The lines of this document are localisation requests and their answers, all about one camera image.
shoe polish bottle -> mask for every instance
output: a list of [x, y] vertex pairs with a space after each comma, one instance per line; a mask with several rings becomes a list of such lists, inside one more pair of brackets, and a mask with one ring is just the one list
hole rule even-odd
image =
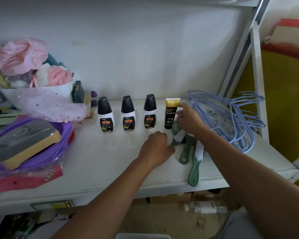
[[112, 108], [106, 96], [102, 96], [98, 101], [98, 120], [104, 134], [114, 131], [114, 116]]
[[156, 124], [157, 109], [154, 94], [146, 96], [143, 112], [143, 120], [145, 129], [153, 129]]
[[124, 96], [122, 100], [121, 122], [125, 132], [132, 132], [135, 129], [135, 110], [131, 96]]

forearm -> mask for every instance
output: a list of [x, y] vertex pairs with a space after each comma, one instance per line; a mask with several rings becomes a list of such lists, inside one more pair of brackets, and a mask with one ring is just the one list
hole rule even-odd
[[73, 217], [52, 239], [112, 239], [116, 237], [133, 197], [151, 172], [145, 160], [136, 159], [99, 196]]
[[197, 138], [266, 237], [299, 237], [297, 186], [211, 131], [202, 130]]

white bristles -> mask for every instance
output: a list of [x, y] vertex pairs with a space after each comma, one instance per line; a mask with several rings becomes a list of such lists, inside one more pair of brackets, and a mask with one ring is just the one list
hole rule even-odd
[[186, 136], [186, 132], [184, 130], [180, 130], [175, 136], [174, 136], [174, 140], [176, 142], [181, 142], [184, 137]]
[[195, 159], [197, 161], [203, 161], [204, 146], [199, 140], [196, 141]]

plastic bottle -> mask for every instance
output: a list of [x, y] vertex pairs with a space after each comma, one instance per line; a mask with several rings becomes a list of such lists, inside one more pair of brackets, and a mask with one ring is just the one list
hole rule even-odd
[[13, 234], [11, 239], [26, 239], [35, 225], [35, 220], [25, 220], [20, 228]]
[[123, 96], [121, 108], [121, 122], [125, 132], [132, 132], [135, 129], [135, 109], [131, 96]]
[[223, 201], [192, 201], [184, 204], [185, 211], [194, 214], [227, 213], [227, 205]]
[[146, 96], [144, 103], [143, 121], [146, 130], [155, 128], [157, 119], [156, 100], [154, 94]]
[[102, 96], [99, 98], [98, 120], [100, 122], [101, 131], [104, 134], [109, 134], [114, 131], [114, 116], [112, 108], [106, 96]]

red stripe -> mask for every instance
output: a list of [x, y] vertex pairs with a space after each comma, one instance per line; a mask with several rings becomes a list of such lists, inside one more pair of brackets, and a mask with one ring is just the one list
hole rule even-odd
[[299, 19], [293, 19], [293, 18], [282, 18], [278, 26], [280, 27], [294, 27], [299, 28]]

